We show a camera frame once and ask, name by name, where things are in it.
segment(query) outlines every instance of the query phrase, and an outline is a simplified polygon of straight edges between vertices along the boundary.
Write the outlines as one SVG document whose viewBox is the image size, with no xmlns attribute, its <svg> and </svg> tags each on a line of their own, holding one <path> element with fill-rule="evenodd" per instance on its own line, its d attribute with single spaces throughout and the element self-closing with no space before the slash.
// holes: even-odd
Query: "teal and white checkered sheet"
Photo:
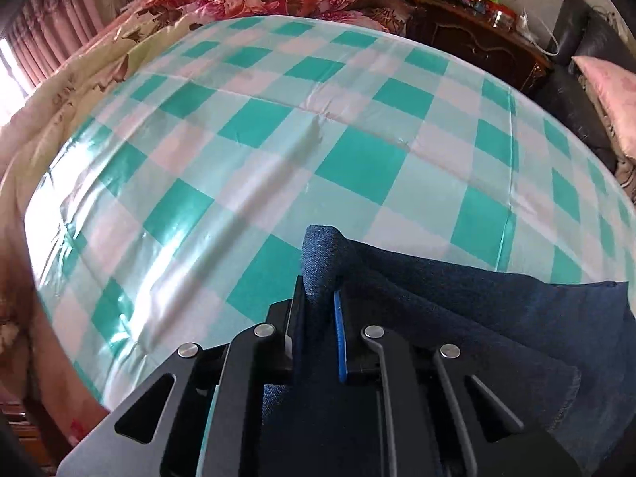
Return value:
<svg viewBox="0 0 636 477">
<path fill-rule="evenodd" d="M 25 224 L 42 303 L 107 407 L 181 343 L 229 342 L 290 297 L 309 224 L 543 281 L 635 281 L 630 202 L 538 106 L 421 44 L 282 16 L 202 27 L 120 85 Z"/>
</svg>

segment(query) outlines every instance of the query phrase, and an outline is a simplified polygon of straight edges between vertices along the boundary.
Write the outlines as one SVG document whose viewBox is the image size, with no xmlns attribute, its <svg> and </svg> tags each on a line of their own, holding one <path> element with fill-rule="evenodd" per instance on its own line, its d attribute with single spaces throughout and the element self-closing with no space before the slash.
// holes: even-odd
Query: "dark blue cloth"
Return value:
<svg viewBox="0 0 636 477">
<path fill-rule="evenodd" d="M 636 411 L 636 322 L 627 283 L 550 285 L 387 252 L 310 226 L 296 376 L 268 389 L 261 475 L 379 476 L 375 394 L 338 381 L 334 292 L 369 323 L 432 348 L 454 343 L 522 420 L 541 424 L 591 474 Z"/>
</svg>

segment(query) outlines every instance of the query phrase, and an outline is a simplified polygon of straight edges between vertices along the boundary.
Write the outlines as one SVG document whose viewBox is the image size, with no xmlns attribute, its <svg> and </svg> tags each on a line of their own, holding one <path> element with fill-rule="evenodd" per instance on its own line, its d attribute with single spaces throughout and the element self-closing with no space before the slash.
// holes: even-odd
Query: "wooden dresser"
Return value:
<svg viewBox="0 0 636 477">
<path fill-rule="evenodd" d="M 43 477 L 55 475 L 56 462 L 45 448 L 39 429 L 31 423 L 24 405 L 2 387 L 0 387 L 0 411 L 26 452 L 42 469 Z"/>
<path fill-rule="evenodd" d="M 448 52 L 507 82 L 526 95 L 551 63 L 514 32 L 493 28 L 485 16 L 454 0 L 414 0 L 406 36 Z"/>
</svg>

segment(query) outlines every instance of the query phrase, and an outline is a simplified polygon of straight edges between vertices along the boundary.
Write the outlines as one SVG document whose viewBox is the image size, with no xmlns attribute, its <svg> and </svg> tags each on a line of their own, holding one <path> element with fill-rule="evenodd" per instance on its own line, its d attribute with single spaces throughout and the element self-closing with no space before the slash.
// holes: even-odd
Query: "metal screw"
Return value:
<svg viewBox="0 0 636 477">
<path fill-rule="evenodd" d="M 372 324 L 371 326 L 367 326 L 365 328 L 365 335 L 369 339 L 379 339 L 384 335 L 384 328 L 381 326 L 376 326 Z"/>
<path fill-rule="evenodd" d="M 444 344 L 444 346 L 440 348 L 440 353 L 442 357 L 446 357 L 447 359 L 456 359 L 459 357 L 461 351 L 454 344 Z"/>
<path fill-rule="evenodd" d="M 184 359 L 190 359 L 198 353 L 198 346 L 194 343 L 185 343 L 179 346 L 177 353 Z"/>
<path fill-rule="evenodd" d="M 276 331 L 271 324 L 263 323 L 254 328 L 254 335 L 257 337 L 269 337 Z"/>
</svg>

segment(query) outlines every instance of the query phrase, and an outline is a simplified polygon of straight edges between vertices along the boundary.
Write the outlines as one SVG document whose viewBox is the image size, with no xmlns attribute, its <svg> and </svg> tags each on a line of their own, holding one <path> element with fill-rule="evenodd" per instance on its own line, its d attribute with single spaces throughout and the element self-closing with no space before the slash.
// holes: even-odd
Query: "pink curtain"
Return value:
<svg viewBox="0 0 636 477">
<path fill-rule="evenodd" d="M 28 0 L 6 39 L 35 87 L 102 28 L 94 0 Z"/>
</svg>

